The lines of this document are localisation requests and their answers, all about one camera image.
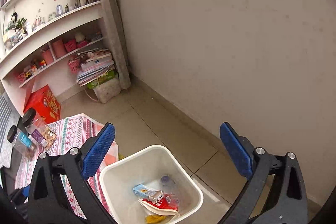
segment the glass jar of cookies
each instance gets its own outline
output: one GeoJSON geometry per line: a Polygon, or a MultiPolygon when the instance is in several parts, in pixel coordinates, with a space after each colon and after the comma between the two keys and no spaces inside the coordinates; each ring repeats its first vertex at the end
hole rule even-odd
{"type": "Polygon", "coordinates": [[[22,123],[28,133],[37,140],[45,150],[48,150],[55,142],[57,136],[43,120],[41,115],[34,109],[30,108],[22,117],[22,123]]]}

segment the white trash bin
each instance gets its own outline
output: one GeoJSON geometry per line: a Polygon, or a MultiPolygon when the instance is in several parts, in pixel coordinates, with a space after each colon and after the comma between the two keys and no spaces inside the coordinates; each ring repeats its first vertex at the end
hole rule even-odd
{"type": "Polygon", "coordinates": [[[100,174],[100,185],[118,224],[146,223],[145,209],[138,202],[133,187],[144,184],[160,189],[160,179],[166,174],[178,185],[181,195],[180,216],[174,219],[169,217],[160,224],[174,224],[202,206],[203,193],[167,148],[152,145],[104,168],[100,174]]]}

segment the green box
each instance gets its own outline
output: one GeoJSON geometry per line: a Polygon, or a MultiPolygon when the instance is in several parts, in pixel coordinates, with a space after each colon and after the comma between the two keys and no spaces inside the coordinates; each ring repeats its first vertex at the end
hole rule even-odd
{"type": "MultiPolygon", "coordinates": [[[[114,70],[110,70],[107,73],[103,74],[98,78],[99,84],[105,83],[108,80],[111,80],[115,77],[114,70]]],[[[98,85],[98,80],[92,80],[90,83],[87,83],[86,86],[89,90],[92,90],[95,86],[98,85]]]]}

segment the red box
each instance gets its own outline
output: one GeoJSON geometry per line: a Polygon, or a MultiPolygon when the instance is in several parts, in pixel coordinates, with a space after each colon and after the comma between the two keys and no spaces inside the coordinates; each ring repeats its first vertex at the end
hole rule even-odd
{"type": "Polygon", "coordinates": [[[51,92],[49,85],[33,92],[25,106],[23,113],[33,107],[46,123],[59,121],[61,106],[51,92]]]}

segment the tile floor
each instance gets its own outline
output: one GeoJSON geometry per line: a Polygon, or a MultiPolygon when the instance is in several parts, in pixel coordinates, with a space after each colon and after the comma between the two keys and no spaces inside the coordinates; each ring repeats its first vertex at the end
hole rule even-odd
{"type": "MultiPolygon", "coordinates": [[[[62,118],[84,112],[98,122],[113,123],[115,141],[124,156],[153,144],[166,146],[204,193],[200,210],[181,224],[217,223],[246,182],[228,155],[217,151],[137,85],[106,104],[80,92],[61,105],[62,118]]],[[[266,186],[251,216],[260,212],[268,191],[266,186]]]]}

